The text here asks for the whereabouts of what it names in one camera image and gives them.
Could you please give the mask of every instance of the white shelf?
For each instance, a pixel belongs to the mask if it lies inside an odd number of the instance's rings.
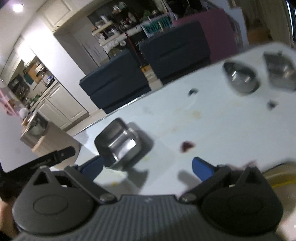
[[[99,32],[105,30],[106,28],[108,28],[109,26],[113,25],[113,22],[109,21],[107,22],[105,25],[103,25],[102,27],[98,28],[96,31],[93,31],[91,33],[92,36],[97,35]]]
[[[116,39],[117,37],[120,36],[120,33],[114,34],[113,36],[109,37],[108,39],[106,39],[105,41],[100,42],[101,46],[106,45],[107,43],[109,43],[111,40]]]

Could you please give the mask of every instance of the stainless steel bowl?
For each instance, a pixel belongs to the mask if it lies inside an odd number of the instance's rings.
[[[225,62],[223,67],[229,83],[236,91],[247,94],[258,88],[259,82],[251,68],[237,62]]]
[[[292,61],[281,53],[264,53],[263,56],[267,65],[270,83],[275,87],[295,90],[296,71]]]
[[[124,169],[142,147],[139,135],[120,118],[112,121],[94,143],[105,167],[113,170]]]
[[[42,137],[48,125],[48,120],[38,111],[34,111],[27,119],[28,124],[22,130],[20,140],[32,149]]]

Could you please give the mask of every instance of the cabinet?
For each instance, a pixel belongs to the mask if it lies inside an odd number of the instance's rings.
[[[1,81],[5,86],[8,85],[13,73],[15,72],[17,66],[19,65],[21,58],[18,56],[15,50],[13,50],[3,68],[2,74],[0,76]]]
[[[55,123],[59,128],[64,129],[71,124],[69,121],[50,101],[44,98],[37,106],[39,112],[41,112],[47,119]]]
[[[71,0],[48,0],[40,8],[39,15],[49,29],[55,32],[77,11],[77,7]]]
[[[22,38],[19,38],[16,42],[15,51],[17,52],[19,57],[24,61],[24,64],[26,66],[30,65],[32,60],[36,57],[29,45]]]
[[[71,122],[74,122],[87,113],[61,84],[54,86],[49,92],[47,99]]]

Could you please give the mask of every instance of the white table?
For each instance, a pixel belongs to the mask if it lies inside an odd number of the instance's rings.
[[[115,118],[135,123],[154,142],[152,150],[131,173],[105,169],[94,180],[110,192],[121,194],[176,194],[196,186],[192,172],[196,156],[217,164],[243,166],[256,160],[261,170],[296,159],[296,93],[270,86],[264,51],[283,51],[296,66],[296,52],[270,43],[237,55],[258,71],[261,87],[251,95],[239,95],[228,85],[223,61],[200,69],[118,110],[79,133],[84,144],[77,164],[95,154],[95,137]],[[196,88],[196,95],[188,92]],[[279,104],[272,111],[267,103]],[[181,153],[184,141],[195,148]]]

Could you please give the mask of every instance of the food stain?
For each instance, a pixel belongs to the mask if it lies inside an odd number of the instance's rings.
[[[239,103],[239,102],[234,102],[233,105],[234,105],[235,107],[239,107],[239,106],[241,106],[242,104]]]
[[[173,133],[175,133],[175,132],[177,132],[177,131],[178,131],[178,127],[175,127],[175,128],[172,129],[172,132],[173,132]]]
[[[182,109],[180,107],[174,110],[175,113],[180,113],[181,111]]]
[[[146,156],[143,158],[143,161],[149,161],[150,157],[149,156]]]
[[[202,115],[198,110],[193,111],[191,115],[192,115],[192,117],[194,117],[198,120],[200,120],[202,118]]]
[[[193,142],[184,141],[181,144],[181,152],[186,153],[188,150],[190,150],[191,148],[194,148],[194,147],[195,147],[195,144]]]

